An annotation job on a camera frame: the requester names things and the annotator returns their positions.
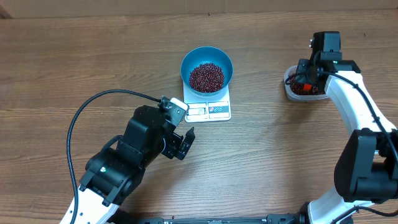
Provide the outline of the red measuring scoop blue handle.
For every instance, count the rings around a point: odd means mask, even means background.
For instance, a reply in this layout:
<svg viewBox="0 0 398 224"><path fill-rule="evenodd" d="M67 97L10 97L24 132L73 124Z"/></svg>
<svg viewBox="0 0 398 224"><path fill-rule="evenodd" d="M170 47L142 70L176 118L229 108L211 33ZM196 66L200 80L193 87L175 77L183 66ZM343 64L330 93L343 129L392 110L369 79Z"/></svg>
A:
<svg viewBox="0 0 398 224"><path fill-rule="evenodd" d="M312 85L311 84L304 84L303 85L303 91L310 91L312 89Z"/></svg>

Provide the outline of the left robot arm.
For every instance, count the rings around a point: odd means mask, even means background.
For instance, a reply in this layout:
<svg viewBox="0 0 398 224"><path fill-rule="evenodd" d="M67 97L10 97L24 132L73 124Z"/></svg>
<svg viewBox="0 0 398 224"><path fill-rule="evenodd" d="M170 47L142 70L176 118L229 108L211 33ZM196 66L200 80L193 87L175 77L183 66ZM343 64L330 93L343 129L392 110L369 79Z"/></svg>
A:
<svg viewBox="0 0 398 224"><path fill-rule="evenodd" d="M76 197L62 223L106 223L141 183L147 166L159 155L183 160L195 134L176 134L189 106L175 99L158 107L141 106L123 135L109 140L86 164Z"/></svg>

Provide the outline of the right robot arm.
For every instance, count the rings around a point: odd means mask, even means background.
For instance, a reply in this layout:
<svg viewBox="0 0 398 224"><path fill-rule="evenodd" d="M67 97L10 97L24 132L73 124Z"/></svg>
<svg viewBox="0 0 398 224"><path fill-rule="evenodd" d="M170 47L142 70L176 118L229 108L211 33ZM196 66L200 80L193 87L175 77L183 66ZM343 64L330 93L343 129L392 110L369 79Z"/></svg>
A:
<svg viewBox="0 0 398 224"><path fill-rule="evenodd" d="M324 93L350 137L336 163L333 187L305 203L294 222L352 223L353 213L360 210L397 216L372 208L397 198L397 128L371 98L356 62L343 59L338 31L314 33L310 48L311 57L300 59L294 73L286 73L285 89L300 86Z"/></svg>

